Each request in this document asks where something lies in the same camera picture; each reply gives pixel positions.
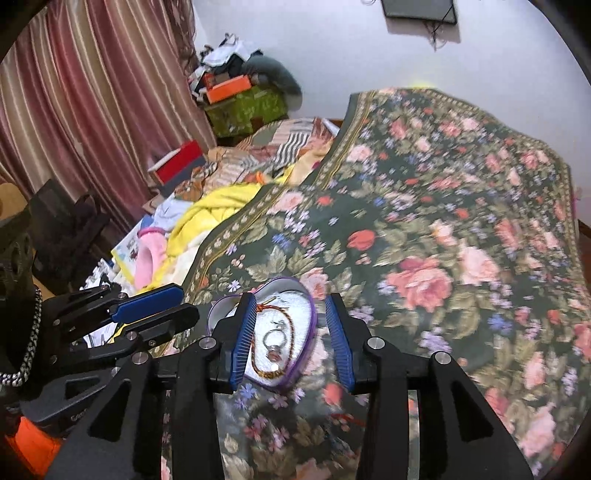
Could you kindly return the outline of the purple heart-shaped jewelry box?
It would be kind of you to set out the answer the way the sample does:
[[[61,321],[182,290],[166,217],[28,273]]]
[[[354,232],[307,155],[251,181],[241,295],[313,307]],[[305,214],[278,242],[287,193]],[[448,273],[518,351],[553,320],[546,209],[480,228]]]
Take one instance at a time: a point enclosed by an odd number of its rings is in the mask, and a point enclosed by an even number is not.
[[[311,351],[318,314],[310,292],[294,278],[277,277],[257,287],[246,302],[239,329],[238,362],[230,369],[233,389],[248,379],[267,390],[290,389]]]

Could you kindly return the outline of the pink soft item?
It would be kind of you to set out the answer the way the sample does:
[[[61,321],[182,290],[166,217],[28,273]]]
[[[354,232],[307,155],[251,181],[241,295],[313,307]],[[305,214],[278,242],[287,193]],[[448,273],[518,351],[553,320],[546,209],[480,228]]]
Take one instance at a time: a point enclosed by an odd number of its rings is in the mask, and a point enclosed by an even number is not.
[[[148,286],[154,274],[166,258],[167,240],[164,231],[147,227],[138,233],[138,252],[135,262],[134,287],[140,290]]]

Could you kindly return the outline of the yellow cloth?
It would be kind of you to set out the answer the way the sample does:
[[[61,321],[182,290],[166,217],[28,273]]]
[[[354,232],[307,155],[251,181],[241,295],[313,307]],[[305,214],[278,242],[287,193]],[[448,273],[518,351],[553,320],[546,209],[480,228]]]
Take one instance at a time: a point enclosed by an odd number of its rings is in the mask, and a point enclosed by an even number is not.
[[[200,245],[212,230],[252,201],[263,185],[286,184],[294,169],[294,164],[287,166],[276,177],[260,172],[249,174],[242,182],[214,189],[194,202],[168,236],[163,262],[152,275],[152,281],[142,291],[169,283],[181,285]]]

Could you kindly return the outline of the orange sleeve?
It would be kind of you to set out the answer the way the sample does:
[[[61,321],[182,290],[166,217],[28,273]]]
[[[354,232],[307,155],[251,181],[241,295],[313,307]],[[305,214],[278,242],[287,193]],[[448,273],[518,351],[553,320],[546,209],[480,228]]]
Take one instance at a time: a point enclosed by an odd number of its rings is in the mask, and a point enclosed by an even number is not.
[[[5,434],[4,439],[10,452],[35,479],[45,477],[63,444],[62,439],[43,432],[26,417],[19,419],[16,432]]]

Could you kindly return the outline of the red and white box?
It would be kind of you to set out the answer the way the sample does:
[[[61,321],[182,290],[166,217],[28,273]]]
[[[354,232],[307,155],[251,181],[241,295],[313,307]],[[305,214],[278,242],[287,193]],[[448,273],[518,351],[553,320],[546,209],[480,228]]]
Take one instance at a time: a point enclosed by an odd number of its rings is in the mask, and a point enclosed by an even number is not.
[[[190,140],[172,150],[148,168],[148,174],[159,184],[170,181],[202,155],[197,140]]]

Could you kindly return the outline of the floral bedspread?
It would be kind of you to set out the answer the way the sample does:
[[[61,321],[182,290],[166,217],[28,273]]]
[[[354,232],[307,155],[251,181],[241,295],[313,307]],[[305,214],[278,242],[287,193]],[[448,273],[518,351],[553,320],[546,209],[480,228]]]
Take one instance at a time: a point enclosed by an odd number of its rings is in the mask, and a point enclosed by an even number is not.
[[[590,408],[590,294],[571,173],[544,142],[431,89],[349,100],[320,166],[260,189],[195,257],[188,303],[291,277],[370,331],[449,353],[545,477]]]

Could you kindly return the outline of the patchwork striped quilt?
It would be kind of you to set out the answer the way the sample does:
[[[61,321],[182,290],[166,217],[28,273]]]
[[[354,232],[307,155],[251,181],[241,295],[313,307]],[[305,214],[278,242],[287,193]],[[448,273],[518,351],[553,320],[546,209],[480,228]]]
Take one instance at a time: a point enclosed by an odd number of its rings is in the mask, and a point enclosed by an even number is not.
[[[204,187],[266,184],[283,174],[305,154],[317,164],[328,153],[339,128],[324,118],[280,120],[260,128],[233,147],[215,147],[206,154]]]

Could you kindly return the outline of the green patterned covered box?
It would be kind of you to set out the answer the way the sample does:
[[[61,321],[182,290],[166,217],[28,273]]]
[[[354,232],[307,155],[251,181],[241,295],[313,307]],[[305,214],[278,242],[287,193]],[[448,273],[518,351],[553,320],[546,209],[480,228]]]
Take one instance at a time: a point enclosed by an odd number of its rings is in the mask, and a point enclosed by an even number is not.
[[[287,116],[283,94],[274,87],[253,86],[235,96],[204,107],[217,138],[250,135]]]

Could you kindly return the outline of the orange box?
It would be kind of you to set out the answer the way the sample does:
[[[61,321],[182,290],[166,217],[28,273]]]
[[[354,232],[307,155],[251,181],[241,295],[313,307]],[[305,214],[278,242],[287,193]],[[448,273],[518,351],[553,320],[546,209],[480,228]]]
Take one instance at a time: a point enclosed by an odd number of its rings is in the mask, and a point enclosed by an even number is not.
[[[249,77],[240,75],[208,88],[206,97],[209,103],[214,104],[249,90],[251,87]]]

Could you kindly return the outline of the striped pink curtain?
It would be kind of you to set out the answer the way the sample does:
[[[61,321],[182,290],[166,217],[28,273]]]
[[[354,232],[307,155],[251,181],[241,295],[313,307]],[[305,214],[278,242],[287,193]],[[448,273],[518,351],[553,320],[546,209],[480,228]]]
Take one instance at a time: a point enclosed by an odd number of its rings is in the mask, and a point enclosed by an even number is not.
[[[57,181],[97,194],[114,226],[141,216],[149,167],[215,138],[188,78],[197,67],[188,1],[51,1],[1,62],[1,178],[26,196]]]

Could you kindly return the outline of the grey garment on pile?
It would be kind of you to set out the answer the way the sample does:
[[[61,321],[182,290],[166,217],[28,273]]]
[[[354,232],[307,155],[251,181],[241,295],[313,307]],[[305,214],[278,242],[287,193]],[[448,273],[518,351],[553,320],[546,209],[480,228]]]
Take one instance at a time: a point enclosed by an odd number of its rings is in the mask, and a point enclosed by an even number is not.
[[[242,63],[240,73],[257,85],[271,85],[290,99],[301,99],[301,86],[280,61],[264,55],[252,55]]]

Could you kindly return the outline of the black wall monitor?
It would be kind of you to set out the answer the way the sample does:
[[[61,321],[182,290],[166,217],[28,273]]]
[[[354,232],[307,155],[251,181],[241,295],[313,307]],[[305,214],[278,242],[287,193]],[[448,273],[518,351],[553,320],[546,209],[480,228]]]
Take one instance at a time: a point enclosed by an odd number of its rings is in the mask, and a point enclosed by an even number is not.
[[[421,20],[456,25],[453,0],[382,0],[387,18]]]

